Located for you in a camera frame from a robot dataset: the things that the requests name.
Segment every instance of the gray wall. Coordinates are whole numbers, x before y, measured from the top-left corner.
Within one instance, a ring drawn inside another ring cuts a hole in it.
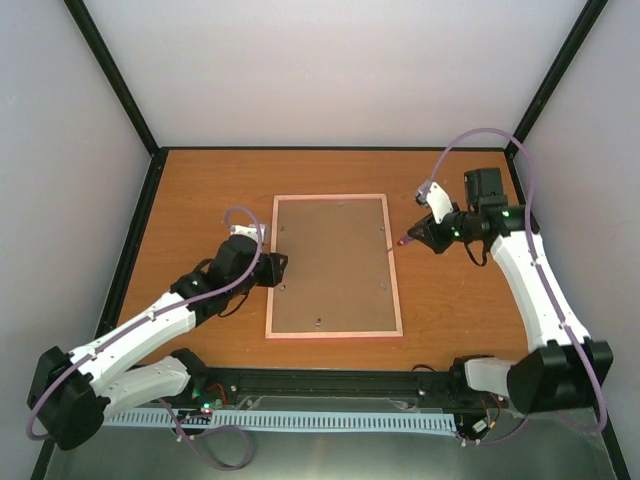
[[[0,4],[0,478],[40,353],[95,331],[148,156],[62,1]]]
[[[445,146],[516,128],[584,2],[87,6],[162,145]]]
[[[605,384],[640,478],[640,2],[609,2],[526,145],[534,212],[574,311],[615,360]]]

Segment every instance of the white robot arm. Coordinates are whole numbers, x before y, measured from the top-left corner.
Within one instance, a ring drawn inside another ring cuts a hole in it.
[[[259,228],[260,235],[253,225],[231,226],[215,258],[200,262],[149,308],[108,334],[67,354],[58,347],[42,354],[27,399],[32,409],[28,434],[41,438],[31,431],[37,416],[58,446],[69,450],[122,411],[183,393],[190,399],[202,391],[206,367],[188,349],[129,369],[160,345],[224,312],[232,298],[282,281],[288,259],[261,253],[258,243],[269,235],[268,226]]]
[[[486,264],[490,253],[516,300],[530,353],[519,362],[486,355],[458,358],[452,367],[457,388],[509,398],[512,406],[525,414],[590,406],[593,400],[590,380],[565,326],[584,348],[600,384],[613,361],[609,345],[593,342],[574,315],[549,266],[535,222],[529,232],[537,253],[533,260],[525,231],[524,206],[507,205],[500,170],[466,172],[465,188],[467,211],[461,211],[435,182],[423,184],[416,192],[416,201],[431,207],[432,212],[409,229],[407,235],[438,254],[454,242],[461,242],[479,266]],[[481,262],[469,249],[474,241],[483,243]]]

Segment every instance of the white cable carrier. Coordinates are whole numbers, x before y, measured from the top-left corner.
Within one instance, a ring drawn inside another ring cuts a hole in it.
[[[174,409],[176,415],[186,409]],[[104,422],[111,427],[171,428],[173,421],[160,408],[134,408]],[[233,425],[243,430],[263,432],[337,433],[387,432],[451,436],[456,431],[453,415],[443,413],[343,413],[343,412],[261,412],[217,410],[210,419],[192,418],[183,423],[190,428]]]

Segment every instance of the wooden table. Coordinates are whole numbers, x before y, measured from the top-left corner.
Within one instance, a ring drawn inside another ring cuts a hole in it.
[[[385,193],[399,238],[426,211],[414,192],[439,152],[343,150],[172,150],[152,207],[120,322],[148,307],[179,276],[215,254],[232,205],[269,222],[278,194]],[[453,152],[437,181],[464,204],[463,172],[499,166],[500,152]],[[233,218],[247,224],[241,214]],[[527,353],[522,320],[498,266],[474,266],[462,245],[435,255],[418,242],[395,255],[404,336],[396,339],[266,340],[266,289],[256,288],[228,318],[211,318],[156,350],[143,363],[188,347],[210,366],[406,370],[448,368],[459,355],[518,360]]]

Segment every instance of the black metal frame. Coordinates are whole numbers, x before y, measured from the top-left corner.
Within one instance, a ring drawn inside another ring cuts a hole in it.
[[[217,150],[370,150],[370,151],[439,151],[441,147],[158,147],[142,113],[129,91],[115,61],[93,22],[82,0],[64,0],[69,12],[76,21],[87,44],[107,77],[116,96],[120,100],[140,140],[151,157],[151,162],[138,204],[133,215],[129,231],[116,272],[100,318],[96,336],[102,336],[115,328],[129,281],[142,243],[144,231],[151,213],[153,201],[160,183],[163,168],[170,150],[177,149],[217,149]],[[567,36],[555,60],[527,110],[525,111],[514,136],[524,142],[527,135],[540,117],[555,88],[569,68],[589,31],[597,21],[607,0],[587,0],[571,32]],[[500,151],[505,160],[520,203],[525,197],[515,167],[517,147],[510,142],[506,148],[459,148],[460,151]],[[273,370],[273,369],[231,369],[212,368],[209,374],[229,388],[234,386],[234,397],[246,395],[309,395],[309,396],[361,396],[373,398],[393,398],[407,401],[422,408],[440,408],[457,415],[481,412],[477,401],[462,406],[455,403],[442,389],[446,384],[444,372],[350,372],[320,370]],[[613,426],[609,421],[603,432],[614,471],[618,478],[630,478],[624,458],[620,451]],[[44,443],[35,465],[32,479],[43,479],[54,450],[50,440]]]

